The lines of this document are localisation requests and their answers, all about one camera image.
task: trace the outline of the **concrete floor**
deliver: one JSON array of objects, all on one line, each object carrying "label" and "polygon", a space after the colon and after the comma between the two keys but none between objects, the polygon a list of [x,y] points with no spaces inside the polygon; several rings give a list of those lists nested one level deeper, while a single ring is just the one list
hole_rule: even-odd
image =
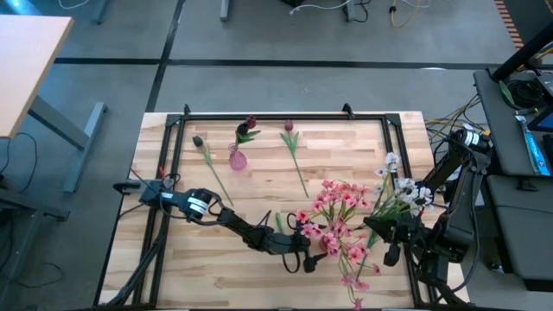
[{"label": "concrete floor", "polygon": [[[14,0],[0,3],[12,13]],[[514,52],[493,0],[434,0],[402,29],[390,26],[390,1],[373,0],[367,23],[345,23],[339,11],[289,8],[276,0],[235,0],[229,22],[219,21],[218,0],[187,0],[170,57],[173,59],[343,60],[439,63],[500,63]],[[336,1],[321,1],[336,4]],[[177,0],[114,1],[101,26],[91,22],[95,1],[62,10],[54,0],[33,1],[28,13],[71,15],[73,30],[60,56],[159,59]],[[411,7],[399,2],[398,19]],[[336,111],[350,103],[358,111],[423,111],[441,117],[474,94],[472,71],[313,67],[168,67],[155,111]],[[66,277],[41,289],[10,287],[14,305],[39,310],[92,304],[121,196],[111,185],[124,179],[149,100],[156,66],[54,65],[40,94],[84,124],[97,101],[109,111],[76,194],[61,184],[71,146],[28,117],[21,131],[39,145],[39,163],[27,195],[71,211],[66,223],[45,219],[23,280],[52,276],[43,263],[58,264]],[[481,108],[469,114],[485,121]],[[0,150],[6,147],[0,142]],[[17,138],[6,175],[15,185],[28,178],[31,145]],[[0,152],[0,163],[5,154]],[[467,257],[464,268],[470,265]],[[468,285],[473,302],[496,308],[551,310],[553,295],[530,293],[515,276],[480,267]]]}]

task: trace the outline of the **wooden desk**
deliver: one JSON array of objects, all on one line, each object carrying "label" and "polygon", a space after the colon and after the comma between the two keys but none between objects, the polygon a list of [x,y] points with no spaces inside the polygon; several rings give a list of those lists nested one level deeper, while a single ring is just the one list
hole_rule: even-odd
[{"label": "wooden desk", "polygon": [[66,192],[77,188],[107,109],[97,103],[82,130],[37,96],[72,25],[71,17],[0,15],[0,137],[13,138],[29,114],[71,143],[77,153],[64,185]]},{"label": "wooden desk", "polygon": [[[420,112],[402,112],[401,118],[411,170],[420,179],[433,166],[423,115]],[[144,116],[132,163],[143,178],[155,177],[165,119],[164,113]],[[294,213],[298,209],[309,209],[311,200],[321,191],[324,179],[340,179],[369,186],[380,183],[373,173],[373,170],[383,167],[385,158],[379,122],[295,122],[294,130],[300,132],[296,151],[298,164],[312,199],[306,199],[289,151],[279,136],[283,132],[283,122],[258,122],[257,130],[262,130],[262,133],[256,136],[254,142],[240,147],[248,156],[248,167],[240,173],[231,171],[227,147],[233,141],[237,123],[186,122],[179,169],[182,180],[177,185],[178,191],[206,187],[222,193],[192,143],[195,135],[207,139],[215,169],[234,202],[233,209],[252,224],[256,224],[268,210]],[[398,150],[397,142],[392,141],[394,150]],[[170,163],[172,150],[168,154]],[[137,199],[138,194],[126,197],[121,211],[135,206]],[[441,212],[436,209],[425,213],[424,222],[432,225]],[[147,214],[147,208],[138,209],[119,220],[100,303],[113,298],[136,268]],[[360,223],[363,217],[356,216],[356,222]],[[269,224],[276,226],[274,215],[270,217]],[[380,264],[382,276],[375,276],[369,269],[364,270],[363,279],[370,283],[371,290],[359,296],[365,298],[365,308],[412,307],[405,262],[400,260],[395,267],[383,266],[386,251],[387,246],[382,242],[373,247],[369,260]],[[149,293],[152,266],[146,276],[144,299]],[[320,261],[314,273],[305,274],[301,270],[291,275],[285,271],[281,257],[248,249],[241,238],[226,228],[200,227],[171,219],[158,307],[350,308],[352,304],[339,278],[335,258]],[[462,280],[460,265],[450,264],[451,285],[456,286]],[[460,296],[467,299],[467,292],[463,289]]]}]

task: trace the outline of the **pink vase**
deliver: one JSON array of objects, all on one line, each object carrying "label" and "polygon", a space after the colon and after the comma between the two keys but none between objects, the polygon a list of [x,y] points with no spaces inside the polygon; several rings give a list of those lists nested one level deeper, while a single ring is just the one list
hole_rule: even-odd
[{"label": "pink vase", "polygon": [[228,146],[228,149],[231,151],[231,154],[228,157],[228,163],[231,165],[233,170],[242,170],[248,165],[248,159],[245,155],[238,150],[238,145],[231,143]]}]

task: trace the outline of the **pink flower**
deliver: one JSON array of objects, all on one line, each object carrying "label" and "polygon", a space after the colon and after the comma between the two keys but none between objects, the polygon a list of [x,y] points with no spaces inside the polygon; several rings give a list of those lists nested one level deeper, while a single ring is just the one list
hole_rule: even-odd
[{"label": "pink flower", "polygon": [[300,220],[302,224],[307,224],[309,222],[309,215],[307,215],[304,211],[297,211],[296,218]]},{"label": "pink flower", "polygon": [[355,207],[355,206],[357,206],[357,199],[351,198],[351,199],[346,200],[346,207],[347,208],[352,208],[352,207]]},{"label": "pink flower", "polygon": [[340,279],[340,282],[344,286],[354,286],[354,285],[356,285],[355,275],[353,273],[349,273],[347,276],[343,276]]},{"label": "pink flower", "polygon": [[329,180],[324,180],[324,181],[322,182],[322,186],[323,186],[324,188],[326,188],[326,189],[331,188],[333,184],[334,184],[334,182],[333,182],[333,181],[329,181]]},{"label": "pink flower", "polygon": [[306,238],[320,238],[322,231],[317,224],[305,224],[300,232]]},{"label": "pink flower", "polygon": [[286,131],[291,131],[294,129],[294,123],[292,123],[292,120],[288,119],[284,121],[284,129]]},{"label": "pink flower", "polygon": [[315,201],[313,203],[311,203],[311,209],[313,210],[313,212],[315,213],[320,213],[322,211],[322,209],[324,208],[325,204],[323,201]]},{"label": "pink flower", "polygon": [[341,183],[339,186],[338,186],[338,190],[344,192],[344,191],[347,191],[349,190],[349,185],[346,184],[346,183]]},{"label": "pink flower", "polygon": [[311,230],[311,236],[313,238],[320,238],[322,237],[322,230],[319,229],[319,226],[314,226],[313,229]]},{"label": "pink flower", "polygon": [[349,260],[351,264],[357,264],[361,259],[363,259],[363,252],[358,247],[354,246],[347,251],[347,260]]},{"label": "pink flower", "polygon": [[357,243],[356,246],[357,246],[357,248],[359,248],[361,250],[363,255],[368,255],[369,254],[370,251],[366,248],[366,246],[364,244]]},{"label": "pink flower", "polygon": [[354,285],[355,289],[357,289],[358,291],[367,291],[369,290],[369,284],[365,283],[365,282],[361,282],[361,281],[357,281]]},{"label": "pink flower", "polygon": [[338,255],[338,248],[328,248],[327,253],[330,256],[337,256]]},{"label": "pink flower", "polygon": [[352,194],[350,194],[350,193],[348,193],[348,192],[344,192],[344,193],[342,194],[342,200],[347,201],[347,200],[350,200],[350,199],[353,199]]},{"label": "pink flower", "polygon": [[381,273],[380,273],[380,267],[378,267],[377,264],[373,263],[372,264],[372,270],[374,271],[374,273],[377,275],[377,276],[380,276]]},{"label": "pink flower", "polygon": [[363,304],[363,298],[355,298],[355,301],[353,302],[353,309],[355,311],[360,311]]}]

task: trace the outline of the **flower stem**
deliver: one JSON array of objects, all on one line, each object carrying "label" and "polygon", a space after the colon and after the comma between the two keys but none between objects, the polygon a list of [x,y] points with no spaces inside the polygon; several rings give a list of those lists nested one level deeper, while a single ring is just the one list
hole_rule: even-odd
[{"label": "flower stem", "polygon": [[305,188],[305,184],[303,183],[302,172],[300,172],[300,168],[297,166],[296,156],[293,153],[292,153],[292,159],[294,159],[294,164],[296,165],[297,174],[300,175],[300,181],[302,182],[303,191],[305,192],[305,196],[309,197],[308,190]]},{"label": "flower stem", "polygon": [[231,206],[234,206],[234,203],[232,203],[230,195],[228,195],[228,193],[226,192],[225,186],[223,186],[223,182],[221,182],[221,180],[219,179],[219,176],[217,175],[217,172],[215,172],[215,168],[213,168],[213,165],[207,164],[207,166],[212,170],[213,174],[215,175],[215,178],[217,178],[217,181],[221,185],[221,188],[223,189],[223,192],[225,193],[226,198],[228,199],[229,202],[231,202]]}]

